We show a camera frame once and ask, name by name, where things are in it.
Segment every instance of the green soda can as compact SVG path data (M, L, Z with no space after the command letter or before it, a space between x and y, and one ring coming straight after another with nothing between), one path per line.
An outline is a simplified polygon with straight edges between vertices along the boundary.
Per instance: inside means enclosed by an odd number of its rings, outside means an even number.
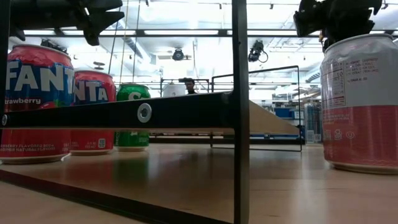
M148 87L135 83L122 83L116 101L150 98ZM147 131L116 131L115 146L119 151L144 151L149 145Z

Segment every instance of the white container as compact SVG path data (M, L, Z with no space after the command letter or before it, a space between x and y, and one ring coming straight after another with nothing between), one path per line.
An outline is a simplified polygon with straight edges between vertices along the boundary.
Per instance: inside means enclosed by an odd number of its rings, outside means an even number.
M398 46L387 34L333 44L321 65L325 159L338 169L398 172Z

